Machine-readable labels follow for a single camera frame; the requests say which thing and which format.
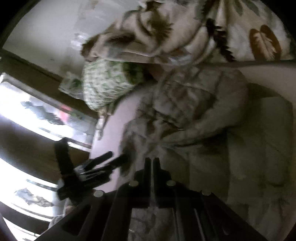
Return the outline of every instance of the silver bolt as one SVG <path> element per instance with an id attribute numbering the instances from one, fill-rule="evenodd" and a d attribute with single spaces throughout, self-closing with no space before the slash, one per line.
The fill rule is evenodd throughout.
<path id="1" fill-rule="evenodd" d="M 173 187 L 174 185 L 176 185 L 176 182 L 174 180 L 167 181 L 167 186 Z"/>
<path id="2" fill-rule="evenodd" d="M 210 196 L 210 195 L 212 194 L 212 192 L 209 191 L 209 190 L 202 190 L 202 194 L 203 194 L 204 196 Z"/>
<path id="3" fill-rule="evenodd" d="M 128 185 L 129 185 L 130 187 L 135 188 L 135 187 L 137 187 L 137 186 L 139 185 L 139 182 L 133 180 L 133 181 L 130 181 Z"/>
<path id="4" fill-rule="evenodd" d="M 102 190 L 98 190 L 94 192 L 95 197 L 102 197 L 104 195 L 104 192 Z"/>

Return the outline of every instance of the brown leaf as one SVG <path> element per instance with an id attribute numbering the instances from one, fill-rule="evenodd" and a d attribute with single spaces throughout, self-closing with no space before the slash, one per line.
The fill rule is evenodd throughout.
<path id="1" fill-rule="evenodd" d="M 260 31 L 250 30 L 250 46 L 256 60 L 279 60 L 281 58 L 281 46 L 272 30 L 262 25 Z"/>

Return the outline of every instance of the floral blanket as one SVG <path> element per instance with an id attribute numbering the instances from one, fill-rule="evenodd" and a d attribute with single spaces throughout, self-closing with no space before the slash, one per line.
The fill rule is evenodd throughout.
<path id="1" fill-rule="evenodd" d="M 91 39 L 84 57 L 185 65 L 295 58 L 281 20 L 259 0 L 147 1 Z"/>

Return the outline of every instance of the green patterned fabric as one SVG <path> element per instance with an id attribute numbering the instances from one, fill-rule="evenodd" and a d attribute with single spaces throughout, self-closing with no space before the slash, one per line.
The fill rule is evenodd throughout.
<path id="1" fill-rule="evenodd" d="M 97 59 L 83 70 L 83 98 L 95 111 L 111 104 L 144 81 L 144 67 L 136 63 Z"/>

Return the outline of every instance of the quilted fabric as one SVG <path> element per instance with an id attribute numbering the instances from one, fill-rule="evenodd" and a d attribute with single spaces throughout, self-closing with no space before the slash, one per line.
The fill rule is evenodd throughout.
<path id="1" fill-rule="evenodd" d="M 84 66 L 84 101 L 92 110 L 99 111 L 127 94 L 143 80 L 143 66 L 99 58 Z"/>

